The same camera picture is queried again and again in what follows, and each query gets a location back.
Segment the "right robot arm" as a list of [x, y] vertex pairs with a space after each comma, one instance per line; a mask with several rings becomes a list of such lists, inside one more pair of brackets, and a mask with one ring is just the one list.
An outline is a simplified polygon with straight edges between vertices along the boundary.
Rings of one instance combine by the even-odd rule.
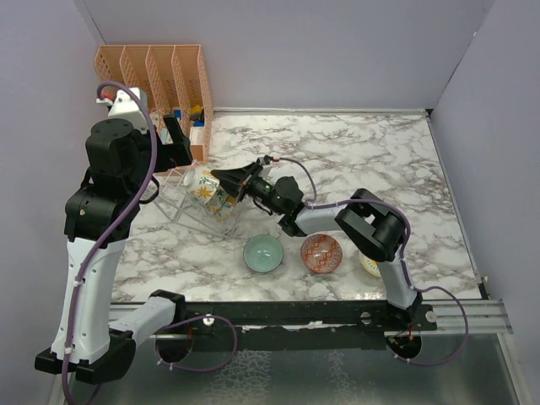
[[364, 188], [347, 200], [313, 205], [293, 176], [282, 176], [274, 183], [262, 177], [263, 160], [231, 170], [213, 170], [222, 188], [237, 200], [250, 197], [269, 214], [281, 217], [280, 228], [291, 237], [341, 230], [359, 251], [378, 263], [386, 288], [389, 323], [406, 330], [419, 317], [421, 294], [413, 289], [404, 264], [404, 247], [410, 236], [410, 223], [397, 208], [383, 202]]

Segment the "white orange flower small bowl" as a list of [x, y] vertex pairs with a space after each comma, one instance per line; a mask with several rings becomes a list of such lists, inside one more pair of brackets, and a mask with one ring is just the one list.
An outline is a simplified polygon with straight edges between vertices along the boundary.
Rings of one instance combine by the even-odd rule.
[[183, 177], [183, 186], [187, 195], [188, 192], [196, 186], [203, 185], [219, 186], [219, 180], [211, 174], [211, 170], [206, 166], [194, 166], [188, 170]]

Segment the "yellow sun pattern bowl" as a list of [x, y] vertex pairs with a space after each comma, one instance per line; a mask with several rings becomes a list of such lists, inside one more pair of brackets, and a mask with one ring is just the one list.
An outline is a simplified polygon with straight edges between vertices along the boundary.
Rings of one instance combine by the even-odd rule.
[[359, 252], [359, 262], [362, 266], [362, 268], [370, 275], [380, 278], [381, 272], [379, 270], [378, 263], [370, 258], [368, 258], [364, 253], [361, 251]]

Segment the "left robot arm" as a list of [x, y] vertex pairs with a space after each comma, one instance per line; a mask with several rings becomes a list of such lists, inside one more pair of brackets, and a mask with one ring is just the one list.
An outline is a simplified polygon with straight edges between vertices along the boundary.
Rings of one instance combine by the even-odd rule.
[[171, 143], [157, 144], [154, 168], [150, 133], [121, 118], [92, 126], [85, 142], [89, 167], [80, 188], [67, 200], [64, 233], [68, 273], [64, 306], [53, 344], [35, 358], [35, 368], [63, 370], [78, 381], [99, 385], [121, 379], [136, 347], [161, 327], [179, 332], [186, 324], [183, 296], [151, 294], [135, 316], [109, 321], [116, 269], [140, 207], [157, 196], [138, 197], [146, 177], [192, 163], [189, 140], [172, 115], [163, 122]]

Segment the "white bowl orange flower green leaves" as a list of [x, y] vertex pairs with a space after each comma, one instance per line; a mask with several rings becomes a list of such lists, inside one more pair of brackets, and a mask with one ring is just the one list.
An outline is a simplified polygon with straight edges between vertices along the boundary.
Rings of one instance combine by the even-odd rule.
[[220, 210], [225, 202], [224, 190], [219, 186], [196, 186], [188, 192], [188, 195], [193, 202], [209, 213]]

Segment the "red patterned ceramic bowl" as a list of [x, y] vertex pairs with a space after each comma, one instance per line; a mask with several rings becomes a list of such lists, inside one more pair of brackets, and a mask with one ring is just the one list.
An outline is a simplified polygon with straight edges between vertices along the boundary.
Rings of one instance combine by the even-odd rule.
[[343, 250], [330, 235], [315, 234], [307, 237], [300, 256], [305, 266], [313, 273], [326, 274], [335, 271], [343, 260]]

